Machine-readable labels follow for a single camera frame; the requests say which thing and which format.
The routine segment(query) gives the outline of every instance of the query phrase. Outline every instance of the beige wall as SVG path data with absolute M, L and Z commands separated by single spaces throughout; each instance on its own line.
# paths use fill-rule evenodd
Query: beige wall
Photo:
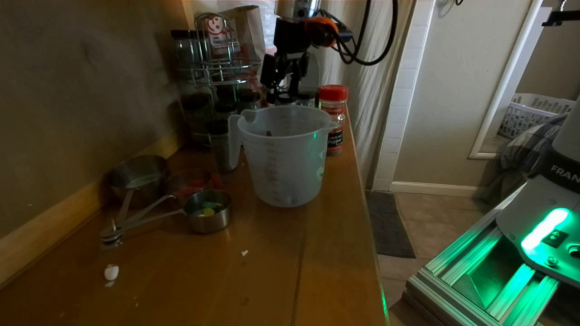
M 530 1 L 465 1 L 436 12 L 396 180 L 485 182 L 490 161 L 468 155 Z
M 566 10 L 580 10 L 570 1 Z M 519 92 L 577 99 L 580 95 L 580 21 L 546 27 L 530 57 Z
M 0 235 L 177 130 L 180 0 L 0 1 Z

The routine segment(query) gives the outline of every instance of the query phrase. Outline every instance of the wire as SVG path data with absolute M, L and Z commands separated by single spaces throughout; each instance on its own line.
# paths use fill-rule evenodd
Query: wire
M 380 61 L 385 59 L 385 55 L 390 52 L 392 45 L 394 45 L 394 39 L 396 39 L 396 32 L 398 32 L 398 12 L 399 12 L 399 3 L 398 0 L 394 0 L 394 17 L 392 17 L 392 28 L 390 28 L 390 34 L 389 34 L 389 39 L 387 39 L 387 45 L 383 48 L 383 52 L 376 57 L 376 59 L 361 59 L 360 57 L 360 50 L 361 50 L 361 43 L 363 43 L 363 37 L 365 37 L 365 30 L 367 30 L 367 23 L 369 23 L 369 12 L 370 12 L 370 5 L 372 5 L 372 0 L 367 0 L 367 7 L 365 7 L 365 16 L 363 16 L 363 23 L 361 23 L 361 32 L 360 32 L 360 39 L 354 39 L 354 45 L 356 48 L 352 50 L 345 41 L 343 37 L 340 36 L 340 32 L 336 32 L 336 41 L 338 45 L 334 46 L 340 54 L 341 54 L 341 59 L 351 65 L 354 61 L 358 61 L 360 65 L 378 65 Z M 340 17 L 332 16 L 331 12 L 327 10 L 320 10 L 322 14 L 325 16 L 331 16 L 334 19 L 338 19 L 340 25 L 345 25 Z

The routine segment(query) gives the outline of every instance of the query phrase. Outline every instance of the glowing green light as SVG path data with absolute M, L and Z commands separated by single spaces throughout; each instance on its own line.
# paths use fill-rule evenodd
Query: glowing green light
M 568 208 L 554 208 L 554 209 L 546 215 L 546 218 L 544 218 L 539 226 L 535 226 L 534 231 L 528 233 L 528 237 L 525 237 L 523 247 L 525 247 L 526 251 L 535 249 L 535 247 L 543 242 L 543 238 L 544 238 L 548 233 L 552 233 L 559 224 L 563 224 L 563 222 L 566 220 L 566 217 L 572 215 L 572 213 L 573 213 L 573 211 L 568 209 Z
M 389 316 L 389 302 L 387 302 L 387 296 L 385 296 L 385 289 L 381 287 L 381 304 L 383 304 L 383 313 L 385 316 Z

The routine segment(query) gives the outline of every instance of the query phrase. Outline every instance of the white baseboard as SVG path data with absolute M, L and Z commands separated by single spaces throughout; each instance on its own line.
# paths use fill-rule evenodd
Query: white baseboard
M 390 191 L 401 193 L 439 193 L 439 195 L 463 195 L 463 197 L 483 197 L 486 188 L 481 186 L 465 186 L 465 184 L 445 184 L 445 182 L 410 182 L 410 180 L 394 180 Z

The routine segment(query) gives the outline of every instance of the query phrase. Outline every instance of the tile floor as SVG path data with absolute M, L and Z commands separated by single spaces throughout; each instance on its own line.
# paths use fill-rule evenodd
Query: tile floor
M 396 200 L 418 257 L 380 255 L 390 305 L 401 298 L 409 276 L 490 209 L 472 197 L 459 195 L 396 193 Z

